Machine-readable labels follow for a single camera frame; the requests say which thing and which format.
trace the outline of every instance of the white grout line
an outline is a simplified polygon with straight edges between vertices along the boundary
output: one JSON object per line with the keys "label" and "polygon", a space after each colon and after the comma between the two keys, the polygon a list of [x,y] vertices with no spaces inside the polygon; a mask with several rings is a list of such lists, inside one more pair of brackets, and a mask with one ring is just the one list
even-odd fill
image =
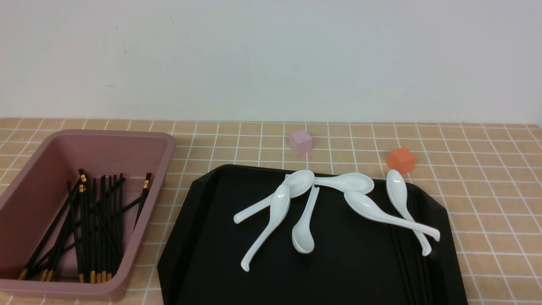
{"label": "white grout line", "polygon": [[[418,125],[416,125],[416,130],[417,130],[417,132],[418,132],[418,135],[421,137],[420,129],[419,129]],[[420,141],[420,142],[422,142],[422,148],[425,149],[425,144],[423,144],[423,141]],[[430,166],[430,168],[431,168],[431,172],[432,172],[432,174],[433,174],[433,177],[435,178],[435,181],[436,181],[436,177],[437,177],[437,176],[435,175],[435,171],[433,170],[433,167],[431,166],[431,160],[429,159],[429,155],[427,154],[427,152],[425,153],[425,156],[426,156],[427,162],[429,163],[429,166]],[[442,203],[444,204],[444,207],[446,208],[446,210],[448,210],[448,205],[447,205],[447,203],[446,203],[446,197],[444,197],[444,194],[442,193],[441,186],[440,186],[440,184],[439,184],[438,181],[436,181],[436,184],[437,184],[438,192],[440,193],[440,196],[441,196],[441,198],[442,198]],[[451,217],[448,216],[448,219],[449,219],[449,222],[450,222],[450,226],[451,226],[452,231],[456,231],[455,224],[454,224],[454,222],[452,221]],[[457,235],[457,233],[454,234],[454,235],[455,235],[455,237],[456,237],[456,239],[457,239],[457,242],[459,243],[459,248],[461,249],[461,251],[463,251],[463,250],[464,250],[464,248],[463,248],[463,242],[461,241],[461,239],[459,238],[459,236]],[[470,267],[470,262],[467,260],[466,257],[465,257],[464,259],[465,259],[465,263],[467,264],[467,268],[469,269],[469,273],[472,274],[473,271],[472,271],[472,268]],[[472,280],[473,280],[474,288],[476,289],[476,292],[478,293],[478,296],[482,297],[482,294],[480,293],[480,289],[478,288],[478,284],[477,284],[477,282],[476,282],[476,279],[475,279],[474,277],[471,277],[471,278],[472,278]]]}

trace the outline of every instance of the spoon handle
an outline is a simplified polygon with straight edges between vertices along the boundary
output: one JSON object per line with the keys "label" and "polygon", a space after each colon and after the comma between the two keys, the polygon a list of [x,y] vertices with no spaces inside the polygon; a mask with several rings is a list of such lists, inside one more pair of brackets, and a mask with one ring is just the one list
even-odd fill
{"label": "spoon handle", "polygon": [[243,268],[244,271],[248,272],[250,270],[250,261],[256,252],[258,252],[263,243],[267,240],[269,235],[275,231],[277,226],[278,224],[268,224],[260,236],[258,236],[257,240],[252,244],[252,246],[250,246],[250,249],[248,249],[247,253],[243,257],[243,260],[241,261],[241,268]]}
{"label": "spoon handle", "polygon": [[271,198],[273,197],[273,194],[267,196],[266,198],[256,202],[255,204],[247,207],[246,209],[240,211],[239,213],[234,215],[234,222],[236,224],[239,224],[243,220],[249,218],[250,216],[256,214],[257,212],[265,209],[271,204]]}

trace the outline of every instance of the spoon bowl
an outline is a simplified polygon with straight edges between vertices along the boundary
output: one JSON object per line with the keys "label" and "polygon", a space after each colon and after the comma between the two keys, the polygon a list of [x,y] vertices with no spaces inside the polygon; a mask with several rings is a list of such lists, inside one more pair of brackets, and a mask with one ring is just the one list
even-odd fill
{"label": "spoon bowl", "polygon": [[[311,188],[313,181],[314,181],[314,173],[308,169],[304,169],[304,170],[298,170],[292,173],[288,178],[284,180],[282,185],[286,185],[289,188],[290,198],[295,198],[295,197],[299,197],[305,194],[308,191],[308,189]],[[244,221],[250,216],[268,207],[269,204],[271,203],[272,197],[273,197],[273,194],[247,207],[246,209],[238,212],[237,214],[234,215],[234,222],[236,224],[239,224],[240,222]]]}

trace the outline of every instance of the pink container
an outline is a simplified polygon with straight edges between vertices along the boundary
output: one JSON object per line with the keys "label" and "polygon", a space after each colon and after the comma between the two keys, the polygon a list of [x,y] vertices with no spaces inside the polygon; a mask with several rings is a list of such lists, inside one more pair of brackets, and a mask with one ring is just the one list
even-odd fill
{"label": "pink container", "polygon": [[[49,136],[0,197],[0,291],[46,298],[121,299],[175,146],[172,136],[157,132],[63,130]],[[62,256],[57,269],[63,282],[18,281],[18,274],[67,197],[66,181],[73,185],[79,168],[90,177],[123,173],[127,178],[124,205],[141,195],[145,174],[153,175],[135,230],[137,207],[124,214],[125,253],[117,274],[101,284],[76,282],[72,249]],[[39,258],[52,247],[58,231],[53,232]]]}

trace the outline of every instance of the spoon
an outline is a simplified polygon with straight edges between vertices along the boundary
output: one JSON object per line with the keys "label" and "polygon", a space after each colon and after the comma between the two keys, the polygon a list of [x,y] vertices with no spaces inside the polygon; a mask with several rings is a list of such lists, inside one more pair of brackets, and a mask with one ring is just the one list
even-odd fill
{"label": "spoon", "polygon": [[375,188],[373,179],[360,173],[348,173],[335,177],[315,177],[314,182],[318,186],[327,186],[337,189],[341,192],[355,190],[363,194],[370,193]]}
{"label": "spoon", "polygon": [[362,193],[349,190],[344,193],[344,199],[346,199],[352,210],[367,219],[417,230],[433,237],[436,241],[440,239],[440,232],[437,229],[386,214],[371,198]]}
{"label": "spoon", "polygon": [[263,229],[263,232],[257,238],[257,240],[252,244],[250,249],[244,255],[243,260],[241,261],[241,268],[244,271],[248,272],[250,270],[250,261],[254,257],[254,254],[266,241],[266,239],[275,231],[275,229],[280,225],[280,223],[286,217],[288,209],[290,208],[290,190],[289,188],[282,184],[276,189],[275,193],[271,197],[271,203],[269,208],[269,223],[267,227]]}
{"label": "spoon", "polygon": [[[407,208],[407,185],[401,174],[394,169],[388,172],[388,177],[386,178],[386,191],[388,192],[391,204],[399,214],[406,220],[414,221],[414,218],[410,215]],[[425,237],[422,232],[416,230],[414,230],[414,235],[416,235],[416,238],[420,241],[422,255],[429,255],[431,253],[431,245],[429,244],[427,237]]]}
{"label": "spoon", "polygon": [[311,193],[308,196],[307,205],[305,205],[305,210],[301,218],[299,218],[298,223],[292,229],[292,243],[299,253],[307,254],[314,250],[314,239],[311,235],[310,224],[312,211],[314,210],[319,192],[320,188],[313,185]]}
{"label": "spoon", "polygon": [[[304,169],[295,171],[292,175],[286,178],[282,184],[288,186],[290,189],[290,197],[295,198],[305,194],[305,192],[311,188],[313,180],[314,173],[308,169]],[[235,214],[234,222],[239,224],[243,220],[268,207],[271,203],[272,196],[273,194]]]}

